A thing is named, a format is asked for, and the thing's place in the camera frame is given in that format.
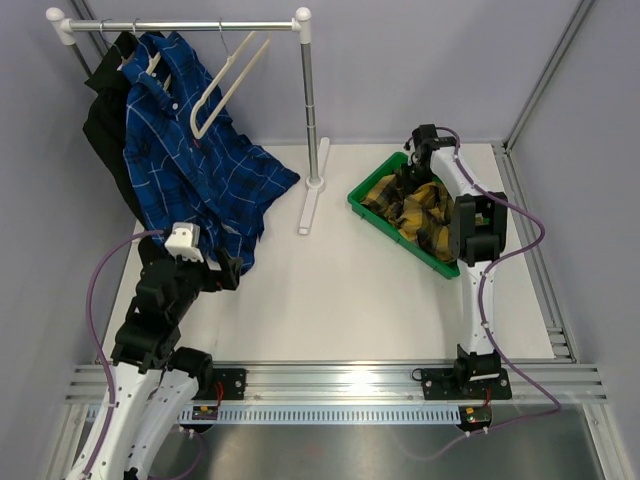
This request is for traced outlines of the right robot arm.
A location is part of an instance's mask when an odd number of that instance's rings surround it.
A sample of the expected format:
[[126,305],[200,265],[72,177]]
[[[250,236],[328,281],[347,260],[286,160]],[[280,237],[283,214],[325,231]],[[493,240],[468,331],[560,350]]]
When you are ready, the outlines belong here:
[[495,343],[493,287],[489,269],[506,247],[507,196],[491,192],[460,153],[454,131],[434,124],[414,129],[404,145],[409,178],[435,180],[453,201],[448,247],[462,288],[463,338],[451,367],[420,368],[427,400],[484,401],[511,397],[508,376]]

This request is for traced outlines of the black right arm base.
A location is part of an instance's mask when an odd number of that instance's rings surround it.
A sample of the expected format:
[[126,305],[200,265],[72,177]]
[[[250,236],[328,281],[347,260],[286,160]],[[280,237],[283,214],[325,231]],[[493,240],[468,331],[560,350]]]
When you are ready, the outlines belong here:
[[493,419],[492,402],[513,398],[504,369],[497,377],[464,383],[456,378],[453,368],[414,368],[411,379],[421,385],[425,400],[463,402],[458,408],[458,428],[464,433],[489,428]]

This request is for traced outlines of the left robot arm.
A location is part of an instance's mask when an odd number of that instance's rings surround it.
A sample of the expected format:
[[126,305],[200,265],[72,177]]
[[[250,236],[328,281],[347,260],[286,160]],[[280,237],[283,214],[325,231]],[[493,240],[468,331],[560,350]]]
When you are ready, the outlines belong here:
[[115,336],[107,391],[70,479],[146,479],[166,437],[191,400],[245,397],[243,368],[220,368],[210,354],[181,347],[179,323],[202,292],[234,291],[242,262],[217,253],[205,263],[162,259],[143,268]]

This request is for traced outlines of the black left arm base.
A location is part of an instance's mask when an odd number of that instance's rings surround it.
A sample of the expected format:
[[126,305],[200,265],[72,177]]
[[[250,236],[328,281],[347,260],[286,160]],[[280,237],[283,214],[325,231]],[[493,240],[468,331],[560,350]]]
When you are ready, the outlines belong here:
[[223,408],[245,399],[247,374],[244,368],[214,368],[204,389],[198,391],[178,415],[178,425],[204,433],[220,424]]

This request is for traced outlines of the yellow plaid flannel shirt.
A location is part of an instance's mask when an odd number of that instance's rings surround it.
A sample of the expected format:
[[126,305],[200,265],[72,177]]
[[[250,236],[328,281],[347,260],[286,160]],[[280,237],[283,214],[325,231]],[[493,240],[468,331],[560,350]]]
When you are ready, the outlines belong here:
[[360,204],[412,245],[445,264],[455,261],[449,247],[454,200],[440,182],[416,186],[396,169],[382,177]]

